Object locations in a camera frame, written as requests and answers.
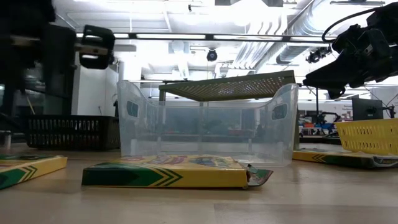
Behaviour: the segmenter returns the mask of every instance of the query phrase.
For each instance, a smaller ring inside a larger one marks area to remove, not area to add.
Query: metal grate
[[[195,101],[245,100],[273,97],[288,83],[295,83],[292,70],[161,85],[159,90]]]

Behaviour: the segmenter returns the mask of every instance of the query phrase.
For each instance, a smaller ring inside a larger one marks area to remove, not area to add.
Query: black plastic basket
[[[120,147],[119,118],[32,115],[25,121],[29,147],[99,151]]]

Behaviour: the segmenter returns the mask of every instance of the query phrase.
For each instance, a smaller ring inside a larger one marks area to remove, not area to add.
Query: wooden table
[[[25,147],[14,152],[38,153]],[[1,223],[397,223],[398,169],[360,170],[293,161],[248,190],[80,187],[83,168],[112,152],[45,152],[68,167],[0,191]]]

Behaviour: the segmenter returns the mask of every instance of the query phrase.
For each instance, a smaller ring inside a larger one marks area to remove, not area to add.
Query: monitor
[[[354,121],[383,119],[383,104],[381,100],[353,98],[352,101]]]

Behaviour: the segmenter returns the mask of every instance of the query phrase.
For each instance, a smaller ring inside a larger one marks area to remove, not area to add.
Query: transparent plastic bin
[[[260,103],[159,102],[120,81],[122,156],[206,154],[256,167],[286,166],[293,155],[298,90],[285,85]]]

